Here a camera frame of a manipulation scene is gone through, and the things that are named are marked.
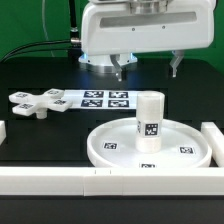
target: white cylinder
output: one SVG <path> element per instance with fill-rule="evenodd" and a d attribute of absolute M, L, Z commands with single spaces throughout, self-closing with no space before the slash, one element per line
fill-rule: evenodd
<path fill-rule="evenodd" d="M 155 91 L 143 91 L 138 94 L 136 148 L 140 152 L 155 153 L 161 149 L 164 99 L 163 93 Z"/>

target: black cable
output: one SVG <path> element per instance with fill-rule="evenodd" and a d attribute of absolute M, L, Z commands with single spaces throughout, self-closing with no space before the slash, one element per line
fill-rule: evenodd
<path fill-rule="evenodd" d="M 12 51 L 10 51 L 9 53 L 7 53 L 0 61 L 0 63 L 4 62 L 5 59 L 7 60 L 7 58 L 12 55 L 15 54 L 21 50 L 27 49 L 27 48 L 31 48 L 31 47 L 37 47 L 37 46 L 44 46 L 44 45 L 57 45 L 57 44 L 71 44 L 70 40 L 55 40 L 55 41 L 44 41 L 44 42 L 36 42 L 36 43 L 31 43 L 31 44 L 26 44 L 23 45 L 21 47 L 18 47 Z"/>
<path fill-rule="evenodd" d="M 69 0 L 69 10 L 70 10 L 71 27 L 75 28 L 77 27 L 77 21 L 76 21 L 76 7 L 74 0 Z"/>
<path fill-rule="evenodd" d="M 17 55 L 21 55 L 21 54 L 44 52 L 44 51 L 68 51 L 70 49 L 71 48 L 52 48 L 52 49 L 38 49 L 38 50 L 29 50 L 29 51 L 16 52 L 16 53 L 8 55 L 7 57 L 4 57 L 1 60 L 1 63 L 4 63 L 5 61 L 7 61 L 11 57 L 14 57 L 14 56 L 17 56 Z M 73 50 L 77 50 L 77 51 L 81 51 L 81 48 L 72 48 L 72 49 Z"/>

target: white puzzle piece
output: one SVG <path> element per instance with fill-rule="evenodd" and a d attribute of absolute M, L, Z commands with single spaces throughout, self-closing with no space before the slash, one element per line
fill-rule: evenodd
<path fill-rule="evenodd" d="M 72 102 L 61 100 L 64 95 L 63 90 L 50 89 L 43 95 L 32 95 L 24 92 L 17 92 L 9 96 L 12 103 L 19 105 L 13 107 L 13 113 L 23 116 L 37 114 L 38 119 L 47 117 L 47 109 L 64 112 L 72 106 Z"/>

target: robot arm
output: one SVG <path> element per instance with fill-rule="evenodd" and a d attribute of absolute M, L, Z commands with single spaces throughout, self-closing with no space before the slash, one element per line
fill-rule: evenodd
<path fill-rule="evenodd" d="M 124 55 L 131 53 L 179 55 L 185 49 L 208 47 L 214 38 L 215 5 L 216 0 L 90 0 L 83 14 L 82 50 L 93 66 L 117 55 L 123 67 Z M 114 66 L 108 58 L 106 66 Z"/>

